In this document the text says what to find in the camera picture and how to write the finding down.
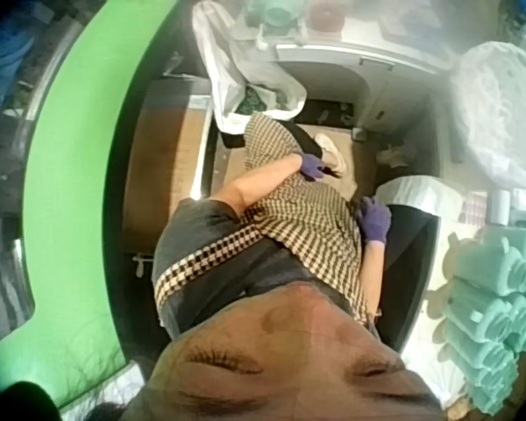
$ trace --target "hand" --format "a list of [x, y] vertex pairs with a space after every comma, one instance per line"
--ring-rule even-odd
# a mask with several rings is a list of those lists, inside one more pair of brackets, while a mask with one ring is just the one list
[[301, 156], [302, 166], [300, 168], [300, 172], [312, 180], [323, 178], [325, 164], [322, 162], [322, 160], [310, 153], [301, 153]]
[[387, 231], [392, 222], [392, 214], [376, 197], [363, 197], [357, 210], [357, 223], [365, 242], [381, 241], [386, 244]]

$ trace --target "green curved surface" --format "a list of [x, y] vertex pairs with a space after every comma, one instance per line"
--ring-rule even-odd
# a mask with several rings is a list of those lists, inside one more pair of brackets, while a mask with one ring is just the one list
[[127, 90], [173, 5], [110, 0], [73, 45], [46, 97], [24, 191], [35, 313], [0, 341], [0, 390], [35, 382], [62, 405], [125, 364], [105, 284], [103, 191]]

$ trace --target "eyelashes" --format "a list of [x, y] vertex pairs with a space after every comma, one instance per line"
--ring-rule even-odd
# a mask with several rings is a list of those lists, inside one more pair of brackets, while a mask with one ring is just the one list
[[353, 378], [374, 377], [376, 375], [389, 375], [404, 369], [405, 365], [400, 360], [395, 364], [377, 360], [360, 360], [352, 365], [350, 373]]
[[215, 349], [196, 350], [190, 353], [186, 362], [205, 364], [212, 367], [220, 367], [241, 375], [258, 375], [263, 372], [255, 361], [240, 354], [218, 351]]

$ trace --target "sneaker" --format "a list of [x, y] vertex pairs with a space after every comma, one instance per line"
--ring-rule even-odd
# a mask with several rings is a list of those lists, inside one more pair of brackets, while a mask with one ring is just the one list
[[323, 150], [322, 161], [325, 166], [336, 175], [343, 174], [347, 170], [347, 164], [343, 155], [335, 147], [333, 140], [325, 133], [318, 133], [314, 140]]

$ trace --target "houndstooth apron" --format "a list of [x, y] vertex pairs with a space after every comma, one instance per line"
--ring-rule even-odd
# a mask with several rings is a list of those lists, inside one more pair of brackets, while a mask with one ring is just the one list
[[[302, 149], [290, 132], [263, 114], [245, 128], [245, 166], [253, 169]], [[340, 292], [354, 317], [366, 323], [366, 302], [359, 284], [359, 228], [349, 204], [331, 186], [290, 176], [278, 189], [245, 211], [242, 228], [185, 257], [155, 283], [161, 313], [166, 300], [198, 276], [233, 258], [264, 237], [279, 241], [317, 279]]]

